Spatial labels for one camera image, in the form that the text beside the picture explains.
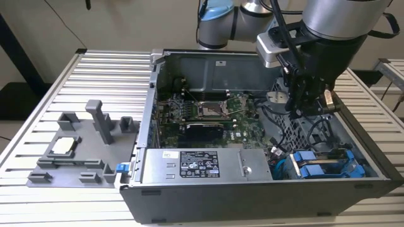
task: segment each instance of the sticker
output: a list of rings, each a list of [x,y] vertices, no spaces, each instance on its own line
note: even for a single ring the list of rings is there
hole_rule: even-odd
[[[180,166],[183,178],[220,177],[218,151],[182,151]]]
[[[163,158],[179,158],[179,152],[178,151],[163,151]]]
[[[283,150],[274,146],[271,149],[271,153],[276,154],[278,156],[282,156]]]
[[[226,61],[216,61],[216,66],[226,66]]]

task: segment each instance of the aluminum extrusion table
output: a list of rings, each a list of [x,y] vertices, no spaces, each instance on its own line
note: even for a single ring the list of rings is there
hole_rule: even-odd
[[[404,91],[404,60],[380,59],[375,70],[380,71],[398,88]]]
[[[0,224],[16,226],[140,226],[118,189],[28,188],[27,176],[59,129],[63,111],[90,119],[84,106],[100,99],[112,119],[140,120],[150,79],[150,53],[76,54],[0,155]],[[351,70],[335,91],[382,151],[404,175],[404,125]],[[404,226],[404,187],[363,200],[338,217],[183,223],[182,226]]]

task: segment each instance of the white label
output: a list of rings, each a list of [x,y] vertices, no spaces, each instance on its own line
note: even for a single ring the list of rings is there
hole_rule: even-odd
[[[178,151],[163,151],[163,158],[179,158],[179,152]]]
[[[275,154],[276,154],[278,156],[282,156],[283,153],[284,153],[284,152],[283,152],[280,149],[278,149],[278,151],[275,152]]]
[[[216,61],[216,66],[226,66],[226,61]]]

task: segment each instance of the blue tab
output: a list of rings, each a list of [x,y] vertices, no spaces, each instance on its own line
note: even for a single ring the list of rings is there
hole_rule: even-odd
[[[324,176],[324,171],[320,165],[307,165],[300,169],[303,178],[322,178]]]
[[[312,152],[310,150],[308,151],[298,151],[294,154],[294,157],[295,157],[296,162],[306,161],[306,160],[318,160],[315,152]]]
[[[130,165],[128,164],[118,164],[116,165],[116,172],[127,174],[130,172]]]

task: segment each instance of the floor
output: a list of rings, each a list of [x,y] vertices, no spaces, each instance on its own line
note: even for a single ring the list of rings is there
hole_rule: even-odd
[[[23,121],[0,121],[0,136],[12,139],[23,124]],[[0,153],[6,149],[8,142],[8,140],[0,138]]]

